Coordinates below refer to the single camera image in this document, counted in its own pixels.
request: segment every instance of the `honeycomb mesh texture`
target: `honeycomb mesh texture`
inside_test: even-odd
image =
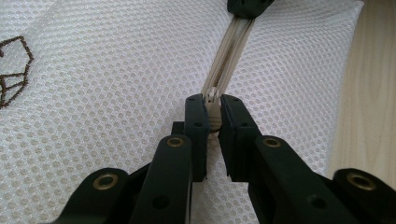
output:
[[[225,8],[224,0],[3,1],[0,41],[24,36],[34,60],[28,85],[0,109],[0,223],[53,221],[88,174],[150,162],[172,121],[183,120],[185,98],[205,84],[232,18]],[[319,172],[360,8],[275,1],[256,20],[227,92]],[[26,62],[25,52],[3,49],[0,74],[20,71],[9,65]],[[192,223],[257,222],[215,135],[207,180],[193,190]]]

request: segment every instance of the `mounting hole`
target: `mounting hole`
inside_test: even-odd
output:
[[[168,144],[169,147],[181,147],[183,146],[184,141],[181,138],[173,137],[169,138],[168,141],[166,141],[166,144]]]
[[[117,175],[107,173],[99,175],[93,181],[93,187],[99,190],[111,189],[117,184],[117,182],[119,182],[119,177]]]
[[[326,201],[316,194],[309,195],[307,200],[313,207],[318,209],[325,209],[327,207]]]
[[[280,142],[275,138],[266,137],[262,142],[268,147],[280,147]]]
[[[365,190],[374,190],[376,188],[375,183],[364,175],[349,173],[346,176],[347,181],[353,186]]]
[[[164,209],[170,203],[170,200],[166,196],[158,196],[152,201],[152,206],[157,209]]]

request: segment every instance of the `black mount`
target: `black mount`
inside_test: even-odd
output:
[[[131,175],[89,175],[52,223],[190,223],[191,184],[206,175],[208,115],[202,94],[186,100],[151,164]],[[396,192],[373,175],[343,169],[332,180],[312,172],[289,144],[262,135],[243,102],[221,96],[221,152],[234,182],[248,182],[260,223],[396,223]]]

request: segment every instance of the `white mesh surface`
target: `white mesh surface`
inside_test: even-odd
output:
[[[361,2],[313,2],[276,0],[256,20],[227,93],[245,101],[262,133],[285,138],[323,173]],[[205,84],[231,21],[225,5],[2,3],[0,41],[23,35],[35,59],[29,84],[0,109],[0,223],[52,221],[88,174],[151,161],[183,120],[184,99]],[[0,75],[26,61],[3,52]],[[209,146],[193,223],[257,222],[247,186],[225,176],[215,136]]]

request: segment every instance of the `wooden surface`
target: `wooden surface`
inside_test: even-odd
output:
[[[396,189],[396,1],[366,0],[343,86],[329,177],[354,167]]]

